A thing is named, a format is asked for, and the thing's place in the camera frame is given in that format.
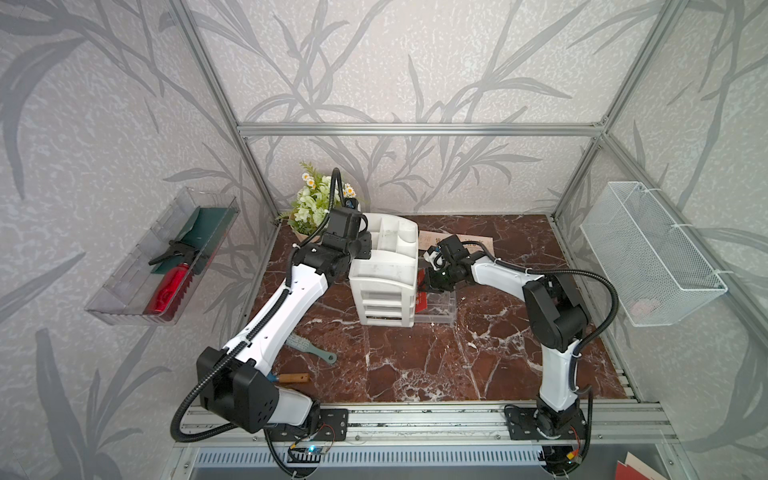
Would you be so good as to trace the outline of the white plastic drawer organizer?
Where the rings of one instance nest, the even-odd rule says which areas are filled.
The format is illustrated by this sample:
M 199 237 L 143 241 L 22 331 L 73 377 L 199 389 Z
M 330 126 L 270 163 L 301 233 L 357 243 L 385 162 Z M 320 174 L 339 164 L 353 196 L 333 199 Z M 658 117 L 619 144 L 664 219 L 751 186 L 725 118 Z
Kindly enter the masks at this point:
M 360 323 L 411 328 L 415 323 L 418 225 L 390 214 L 368 213 L 371 257 L 352 261 L 349 281 Z

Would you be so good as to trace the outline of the beige postcard red characters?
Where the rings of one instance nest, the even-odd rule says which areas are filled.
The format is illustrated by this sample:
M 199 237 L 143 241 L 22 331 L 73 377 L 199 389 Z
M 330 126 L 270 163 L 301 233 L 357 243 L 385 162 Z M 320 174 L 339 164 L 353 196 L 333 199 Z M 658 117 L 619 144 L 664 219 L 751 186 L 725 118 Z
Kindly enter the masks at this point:
M 450 236 L 450 233 L 421 230 L 418 235 L 418 249 L 426 251 L 436 246 L 440 241 Z

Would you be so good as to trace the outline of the beige postcard everything ok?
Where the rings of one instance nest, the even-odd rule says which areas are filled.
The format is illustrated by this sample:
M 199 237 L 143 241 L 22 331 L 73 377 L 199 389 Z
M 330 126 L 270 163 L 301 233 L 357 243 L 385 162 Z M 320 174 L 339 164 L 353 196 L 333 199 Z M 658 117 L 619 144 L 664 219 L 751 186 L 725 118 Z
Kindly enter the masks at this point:
M 459 238 L 470 252 L 486 249 L 492 256 L 495 255 L 493 239 L 491 237 L 460 235 Z

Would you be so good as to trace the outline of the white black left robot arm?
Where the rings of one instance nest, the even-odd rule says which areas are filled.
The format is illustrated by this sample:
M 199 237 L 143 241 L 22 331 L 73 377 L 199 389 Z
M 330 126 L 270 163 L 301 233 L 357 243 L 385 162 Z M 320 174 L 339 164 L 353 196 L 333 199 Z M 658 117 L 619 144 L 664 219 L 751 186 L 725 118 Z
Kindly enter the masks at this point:
M 256 433 L 285 427 L 312 434 L 320 407 L 310 397 L 268 379 L 276 357 L 299 321 L 355 259 L 371 257 L 369 232 L 355 239 L 323 235 L 319 244 L 297 249 L 286 278 L 254 318 L 223 347 L 206 348 L 196 362 L 191 399 L 223 419 L 221 426 L 190 434 L 192 442 L 242 429 Z

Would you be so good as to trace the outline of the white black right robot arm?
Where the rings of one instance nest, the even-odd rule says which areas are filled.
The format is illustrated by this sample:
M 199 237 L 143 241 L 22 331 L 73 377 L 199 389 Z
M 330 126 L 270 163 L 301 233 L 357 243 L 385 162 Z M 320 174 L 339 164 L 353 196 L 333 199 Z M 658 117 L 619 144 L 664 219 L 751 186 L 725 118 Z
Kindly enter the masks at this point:
M 422 288 L 449 292 L 457 285 L 492 287 L 522 300 L 529 327 L 542 348 L 539 414 L 560 421 L 575 412 L 578 358 L 589 316 L 567 270 L 534 271 L 495 256 L 479 242 L 448 236 L 423 254 L 428 267 Z

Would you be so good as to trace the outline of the green white artificial flowers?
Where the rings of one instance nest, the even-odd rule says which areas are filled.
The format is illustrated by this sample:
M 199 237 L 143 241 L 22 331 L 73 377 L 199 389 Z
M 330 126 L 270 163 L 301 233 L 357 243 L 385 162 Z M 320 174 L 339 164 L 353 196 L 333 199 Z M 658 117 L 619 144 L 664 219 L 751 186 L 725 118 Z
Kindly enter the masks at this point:
M 339 197 L 355 199 L 357 195 L 351 184 L 322 174 L 312 163 L 302 162 L 301 167 L 303 186 L 298 190 L 291 210 L 281 217 L 295 233 L 309 236 L 320 226 L 332 206 L 342 204 Z

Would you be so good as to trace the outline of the green hair brush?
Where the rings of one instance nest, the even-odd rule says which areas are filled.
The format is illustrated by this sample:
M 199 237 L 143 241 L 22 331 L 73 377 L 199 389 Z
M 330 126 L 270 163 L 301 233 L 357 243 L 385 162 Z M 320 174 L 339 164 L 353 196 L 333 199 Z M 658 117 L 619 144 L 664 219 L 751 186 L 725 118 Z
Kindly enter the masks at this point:
M 295 350 L 298 350 L 303 353 L 309 353 L 312 355 L 317 356 L 318 358 L 322 359 L 329 365 L 333 365 L 337 362 L 337 355 L 335 353 L 323 350 L 317 346 L 315 346 L 311 341 L 308 339 L 301 337 L 297 334 L 290 334 L 285 342 L 285 344 Z

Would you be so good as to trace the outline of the green card in tray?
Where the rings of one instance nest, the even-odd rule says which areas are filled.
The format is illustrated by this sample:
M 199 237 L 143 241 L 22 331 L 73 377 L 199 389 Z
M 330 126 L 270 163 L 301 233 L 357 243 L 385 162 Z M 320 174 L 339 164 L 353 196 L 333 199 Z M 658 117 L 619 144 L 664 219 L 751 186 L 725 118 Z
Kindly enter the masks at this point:
M 171 239 L 182 241 L 200 250 L 195 260 L 189 264 L 194 275 L 200 275 L 204 271 L 238 214 L 239 210 L 234 207 L 197 207 L 178 235 Z M 180 257 L 170 258 L 152 265 L 152 273 L 166 274 L 181 263 Z

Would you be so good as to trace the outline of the small wooden block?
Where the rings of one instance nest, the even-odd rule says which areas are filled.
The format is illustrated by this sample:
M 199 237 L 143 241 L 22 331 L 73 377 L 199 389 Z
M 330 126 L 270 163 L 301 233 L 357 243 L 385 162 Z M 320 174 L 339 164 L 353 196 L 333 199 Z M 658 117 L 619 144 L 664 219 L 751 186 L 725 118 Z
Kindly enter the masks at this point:
M 310 381 L 308 373 L 287 373 L 275 377 L 275 382 L 280 384 L 302 384 Z

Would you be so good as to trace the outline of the black clamp in tray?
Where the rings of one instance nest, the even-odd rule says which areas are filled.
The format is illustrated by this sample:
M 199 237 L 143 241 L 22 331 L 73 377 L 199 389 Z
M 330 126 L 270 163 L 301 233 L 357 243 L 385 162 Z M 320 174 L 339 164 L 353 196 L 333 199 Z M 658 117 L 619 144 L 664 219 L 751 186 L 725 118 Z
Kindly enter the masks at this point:
M 180 257 L 182 263 L 191 264 L 200 250 L 192 245 L 186 244 L 182 241 L 170 240 L 168 242 L 168 248 L 159 256 L 152 258 L 148 264 L 150 266 L 162 263 L 170 258 Z

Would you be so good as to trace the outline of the red brush in tray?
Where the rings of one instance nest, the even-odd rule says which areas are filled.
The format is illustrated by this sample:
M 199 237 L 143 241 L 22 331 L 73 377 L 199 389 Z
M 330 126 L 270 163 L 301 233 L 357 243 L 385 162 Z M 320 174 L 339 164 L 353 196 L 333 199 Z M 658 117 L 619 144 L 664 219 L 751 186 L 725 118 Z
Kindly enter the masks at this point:
M 144 313 L 159 316 L 165 321 L 172 320 L 189 287 L 189 271 L 190 265 L 188 263 L 181 263 L 168 271 L 147 304 Z

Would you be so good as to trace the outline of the red paper at bottom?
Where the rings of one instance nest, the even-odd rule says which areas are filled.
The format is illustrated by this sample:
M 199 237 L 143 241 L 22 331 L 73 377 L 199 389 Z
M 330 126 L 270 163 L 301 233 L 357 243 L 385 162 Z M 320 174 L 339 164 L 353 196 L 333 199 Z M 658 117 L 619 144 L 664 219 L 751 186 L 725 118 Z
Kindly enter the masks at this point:
M 631 452 L 626 454 L 623 462 L 619 461 L 616 465 L 615 480 L 667 480 L 667 477 L 645 462 L 640 460 Z

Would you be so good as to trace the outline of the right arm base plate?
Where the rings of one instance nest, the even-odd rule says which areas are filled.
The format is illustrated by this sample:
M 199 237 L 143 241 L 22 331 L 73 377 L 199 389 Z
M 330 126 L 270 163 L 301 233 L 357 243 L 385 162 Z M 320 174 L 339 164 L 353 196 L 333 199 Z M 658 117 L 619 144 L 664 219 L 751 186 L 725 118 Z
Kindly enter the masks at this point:
M 511 440 L 585 440 L 587 420 L 578 404 L 563 411 L 547 405 L 504 406 L 503 415 Z

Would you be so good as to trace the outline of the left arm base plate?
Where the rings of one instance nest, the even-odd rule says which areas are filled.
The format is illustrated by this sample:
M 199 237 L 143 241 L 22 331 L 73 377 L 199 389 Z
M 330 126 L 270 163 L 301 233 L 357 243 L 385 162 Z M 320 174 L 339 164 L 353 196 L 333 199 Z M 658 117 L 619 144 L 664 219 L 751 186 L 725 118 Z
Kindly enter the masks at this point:
M 344 441 L 349 427 L 350 411 L 345 408 L 313 408 L 300 425 L 274 424 L 265 427 L 265 434 L 273 441 L 300 441 L 313 438 L 320 441 Z

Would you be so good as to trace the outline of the clear wall-mounted tray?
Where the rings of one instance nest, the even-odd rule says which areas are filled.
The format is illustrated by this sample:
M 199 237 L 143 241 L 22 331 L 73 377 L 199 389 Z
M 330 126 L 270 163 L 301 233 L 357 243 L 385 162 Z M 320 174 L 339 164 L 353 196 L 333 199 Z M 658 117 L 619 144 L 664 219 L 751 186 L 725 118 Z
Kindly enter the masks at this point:
M 232 194 L 180 189 L 85 311 L 112 326 L 176 324 L 239 213 Z

